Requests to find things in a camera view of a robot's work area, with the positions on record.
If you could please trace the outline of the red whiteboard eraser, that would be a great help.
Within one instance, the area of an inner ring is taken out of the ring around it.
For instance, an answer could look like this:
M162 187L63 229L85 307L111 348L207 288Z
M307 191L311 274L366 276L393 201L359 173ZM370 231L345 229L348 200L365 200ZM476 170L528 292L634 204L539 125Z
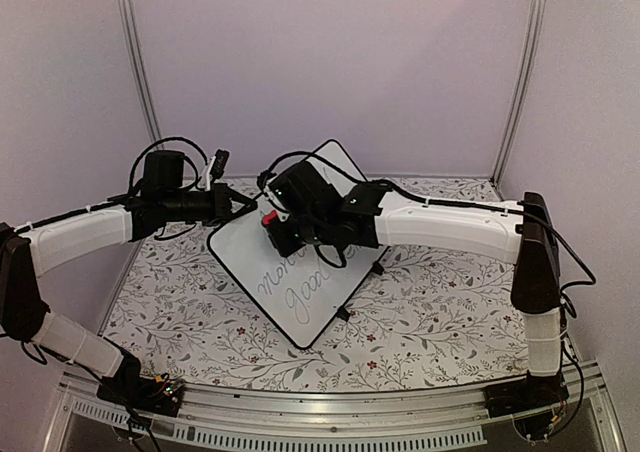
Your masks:
M278 219L278 213L275 210L273 210L262 217L261 223L264 227L268 227L273 221L277 219Z

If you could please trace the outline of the white whiteboard with black frame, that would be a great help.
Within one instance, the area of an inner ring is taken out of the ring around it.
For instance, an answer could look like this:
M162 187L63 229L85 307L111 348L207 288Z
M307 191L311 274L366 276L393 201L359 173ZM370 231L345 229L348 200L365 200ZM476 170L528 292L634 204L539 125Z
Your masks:
M284 207L274 209L260 192L255 211L212 233L208 247L260 311L299 349L311 347L385 250L374 230L366 178L344 147L330 139L312 152L277 159L268 167L271 188ZM306 219L320 245L280 256L261 223L275 210L280 220Z

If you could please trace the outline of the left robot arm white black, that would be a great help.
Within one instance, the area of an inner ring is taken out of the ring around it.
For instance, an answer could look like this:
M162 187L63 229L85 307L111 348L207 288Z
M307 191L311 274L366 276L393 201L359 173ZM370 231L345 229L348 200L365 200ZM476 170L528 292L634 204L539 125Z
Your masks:
M157 141L136 158L124 193L99 204L18 228L1 226L1 329L21 344L72 362L92 373L103 387L128 406L148 398L148 382L131 353L56 313L40 292L48 273L61 276L73 262L104 278L98 266L112 248L136 243L169 223L219 226L255 209L253 199L221 182L229 154L205 157L204 169L185 182L185 167L194 164L182 151L165 150Z

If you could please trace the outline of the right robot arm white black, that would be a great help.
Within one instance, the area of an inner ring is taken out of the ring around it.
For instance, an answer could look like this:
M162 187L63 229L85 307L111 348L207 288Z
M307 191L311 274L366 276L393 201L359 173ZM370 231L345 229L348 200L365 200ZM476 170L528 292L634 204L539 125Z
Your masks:
M573 313L560 282L566 251L586 277L568 285L593 286L595 274L555 229L544 198L528 192L499 203L419 196L388 179L357 179L312 152L289 153L282 172L269 166L257 186L273 210L262 220L277 252L304 246L323 258L332 248L343 268L350 247L429 246L494 258L514 267L512 306L521 313L529 365L517 399L537 408L562 384L565 313Z

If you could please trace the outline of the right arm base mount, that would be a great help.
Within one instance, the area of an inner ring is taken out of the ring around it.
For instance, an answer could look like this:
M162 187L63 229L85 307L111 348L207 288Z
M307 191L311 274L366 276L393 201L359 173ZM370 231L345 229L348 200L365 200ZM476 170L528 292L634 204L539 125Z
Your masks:
M483 396L489 416L495 418L563 402L569 392L561 372L545 377L527 373L522 379L487 385Z

